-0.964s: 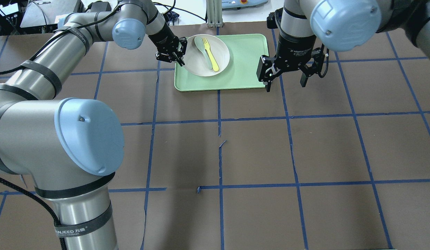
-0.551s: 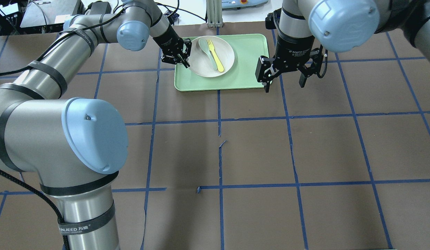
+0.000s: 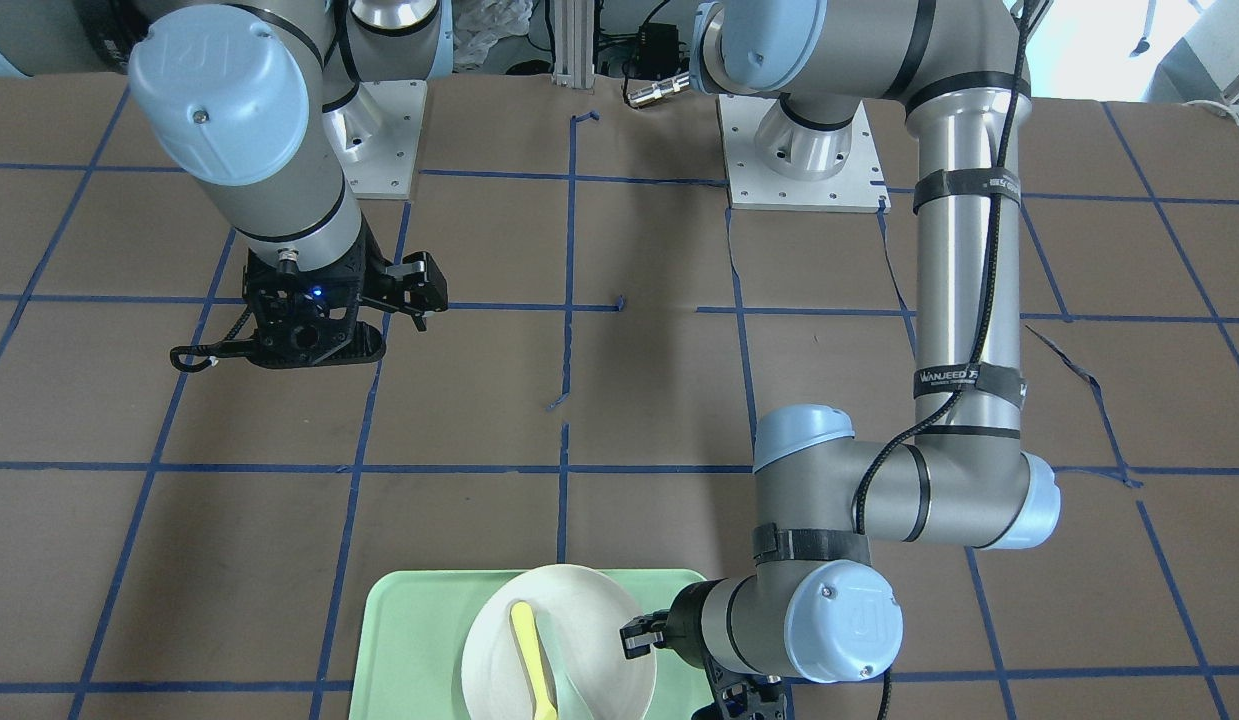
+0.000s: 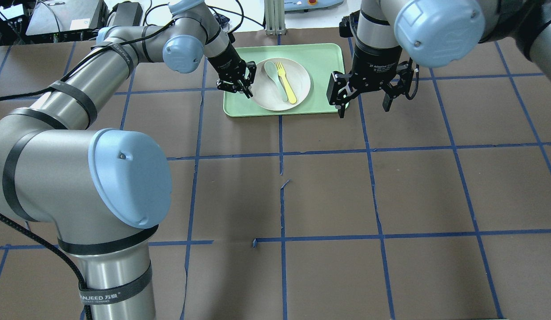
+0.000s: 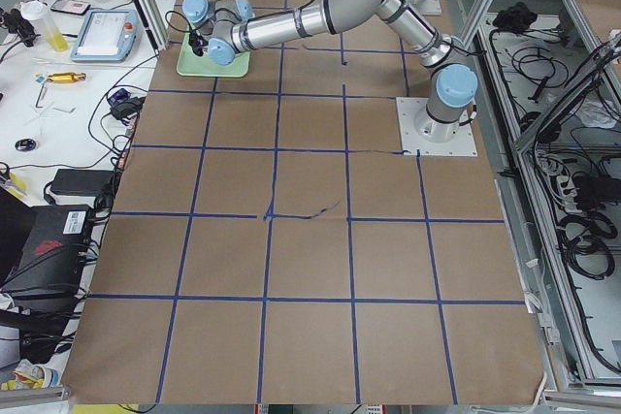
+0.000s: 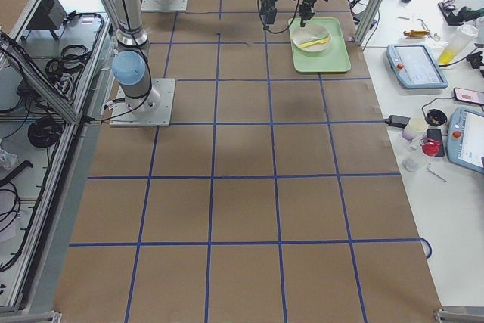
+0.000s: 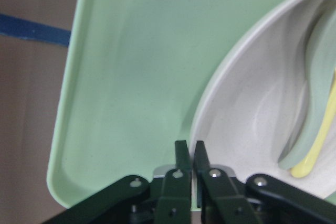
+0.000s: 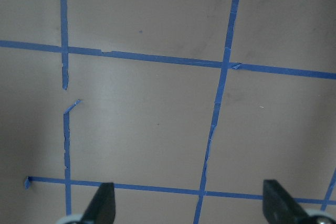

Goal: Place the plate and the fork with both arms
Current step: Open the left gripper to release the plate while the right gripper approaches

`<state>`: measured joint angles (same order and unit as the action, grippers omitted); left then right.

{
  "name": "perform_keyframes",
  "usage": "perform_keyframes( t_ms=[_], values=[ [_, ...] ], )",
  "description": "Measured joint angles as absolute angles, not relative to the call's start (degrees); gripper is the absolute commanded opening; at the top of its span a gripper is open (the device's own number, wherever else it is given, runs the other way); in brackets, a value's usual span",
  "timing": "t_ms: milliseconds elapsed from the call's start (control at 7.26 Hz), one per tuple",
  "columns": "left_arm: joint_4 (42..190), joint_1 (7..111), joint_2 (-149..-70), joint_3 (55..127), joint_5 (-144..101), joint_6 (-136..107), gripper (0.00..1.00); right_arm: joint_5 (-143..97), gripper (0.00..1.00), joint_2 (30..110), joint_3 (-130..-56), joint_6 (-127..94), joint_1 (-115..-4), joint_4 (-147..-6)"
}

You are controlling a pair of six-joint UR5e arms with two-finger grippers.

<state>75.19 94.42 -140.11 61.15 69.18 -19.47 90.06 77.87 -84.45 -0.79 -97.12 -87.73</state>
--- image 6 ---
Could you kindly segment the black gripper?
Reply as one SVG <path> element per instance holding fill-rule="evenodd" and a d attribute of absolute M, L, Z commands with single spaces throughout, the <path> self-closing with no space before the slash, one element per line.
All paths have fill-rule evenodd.
<path fill-rule="evenodd" d="M 311 19 L 315 15 L 314 6 L 317 0 L 302 0 L 299 4 L 299 16 L 301 18 L 300 26 L 306 26 L 306 19 Z"/>
<path fill-rule="evenodd" d="M 260 0 L 259 15 L 262 17 L 262 23 L 264 30 L 269 30 L 268 24 L 275 22 L 278 9 L 276 8 L 276 2 L 279 0 Z"/>

